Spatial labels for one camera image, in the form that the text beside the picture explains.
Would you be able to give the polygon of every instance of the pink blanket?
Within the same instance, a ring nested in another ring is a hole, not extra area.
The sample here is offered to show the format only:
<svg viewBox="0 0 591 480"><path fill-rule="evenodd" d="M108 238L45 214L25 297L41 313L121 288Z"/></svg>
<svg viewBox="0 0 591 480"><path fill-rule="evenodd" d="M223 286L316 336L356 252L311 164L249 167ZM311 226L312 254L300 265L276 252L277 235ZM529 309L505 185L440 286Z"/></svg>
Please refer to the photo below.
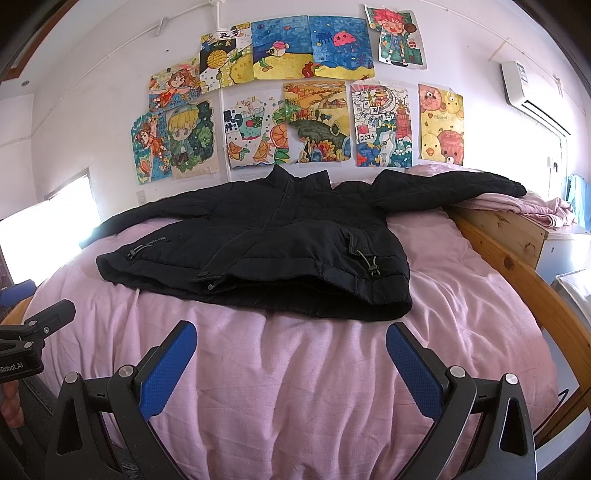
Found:
<svg viewBox="0 0 591 480"><path fill-rule="evenodd" d="M416 165L409 168L408 172L413 175L431 177L450 170L478 171L448 163L433 162ZM569 202L561 198L546 201L537 193L529 190L527 195L519 199L499 193L484 193L476 198L460 202L457 206L474 210L514 212L548 228L559 228L570 225L574 221L573 208Z"/></svg>
<svg viewBox="0 0 591 480"><path fill-rule="evenodd" d="M101 279L98 254L169 222L151 220L100 240L41 285L27 317L63 298L77 309L74 322L43 350L51 390L57 393L73 370L94 378L136 364L187 319L197 326L197 354L151 423L189 477L395 478L431 421L386 352L389 322L233 309ZM556 368L517 293L442 210L390 216L388 224L411 267L414 307L405 324L447 365L483 378L517 374L536 426L556 405ZM457 471L469 438L458 445L446 478Z"/></svg>

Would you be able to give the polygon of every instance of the silver screw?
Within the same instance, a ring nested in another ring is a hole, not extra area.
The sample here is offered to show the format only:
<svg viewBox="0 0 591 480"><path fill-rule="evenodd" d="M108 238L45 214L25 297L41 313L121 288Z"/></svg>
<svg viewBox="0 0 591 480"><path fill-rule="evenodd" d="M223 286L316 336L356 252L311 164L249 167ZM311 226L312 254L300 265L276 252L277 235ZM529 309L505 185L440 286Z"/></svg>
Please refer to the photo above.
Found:
<svg viewBox="0 0 591 480"><path fill-rule="evenodd" d="M119 369L119 376L123 378L129 377L134 372L134 367L131 365L124 365Z"/></svg>
<svg viewBox="0 0 591 480"><path fill-rule="evenodd" d="M507 380L507 383L509 383L511 385L517 385L517 382L519 381L517 379L517 375L515 375L515 374L506 374L505 380Z"/></svg>
<svg viewBox="0 0 591 480"><path fill-rule="evenodd" d="M466 376L466 371L457 365L451 367L449 372L456 378L464 378Z"/></svg>
<svg viewBox="0 0 591 480"><path fill-rule="evenodd" d="M66 383L74 383L78 380L78 374L76 372L70 372L66 375Z"/></svg>

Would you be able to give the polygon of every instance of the bright window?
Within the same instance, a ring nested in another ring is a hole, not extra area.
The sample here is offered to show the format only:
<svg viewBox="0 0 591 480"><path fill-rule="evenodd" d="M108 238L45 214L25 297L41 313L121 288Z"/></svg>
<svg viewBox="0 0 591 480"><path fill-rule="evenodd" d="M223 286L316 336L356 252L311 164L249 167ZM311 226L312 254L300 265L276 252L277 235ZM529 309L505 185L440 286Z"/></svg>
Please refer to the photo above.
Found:
<svg viewBox="0 0 591 480"><path fill-rule="evenodd" d="M0 245L14 283L40 285L81 251L78 243L98 224L88 175L1 221Z"/></svg>

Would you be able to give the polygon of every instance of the jacket sleeve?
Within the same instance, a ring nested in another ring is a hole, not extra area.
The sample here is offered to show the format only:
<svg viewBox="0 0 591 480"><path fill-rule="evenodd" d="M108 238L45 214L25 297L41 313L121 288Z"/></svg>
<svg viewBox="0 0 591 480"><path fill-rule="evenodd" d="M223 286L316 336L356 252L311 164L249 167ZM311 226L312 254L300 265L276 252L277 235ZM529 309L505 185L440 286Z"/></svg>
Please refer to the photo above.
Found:
<svg viewBox="0 0 591 480"><path fill-rule="evenodd" d="M186 219L209 215L231 188L232 183L225 183L207 189L180 193L174 197L127 210L101 223L92 231L90 237L80 242L80 247L86 248L101 238L121 233L126 228L151 218Z"/></svg>
<svg viewBox="0 0 591 480"><path fill-rule="evenodd" d="M430 210L482 193L523 197L527 191L521 183L493 173L450 171L421 177L384 170L364 196L373 207L394 213Z"/></svg>

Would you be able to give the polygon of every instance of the wooden bed frame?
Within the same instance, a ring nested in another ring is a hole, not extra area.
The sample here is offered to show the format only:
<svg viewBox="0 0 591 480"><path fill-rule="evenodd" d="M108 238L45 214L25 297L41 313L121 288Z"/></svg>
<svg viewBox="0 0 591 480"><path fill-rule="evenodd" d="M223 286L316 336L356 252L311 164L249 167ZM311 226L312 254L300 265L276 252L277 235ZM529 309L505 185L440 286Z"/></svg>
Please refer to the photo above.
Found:
<svg viewBox="0 0 591 480"><path fill-rule="evenodd" d="M579 388L558 409L535 437L536 448L562 432L586 408L591 408L591 334L566 303L542 278L515 254L502 247L468 220L448 211L448 215L472 244L472 248L497 270L531 310L540 328L552 336L567 359ZM3 324L22 323L30 299L24 300Z"/></svg>

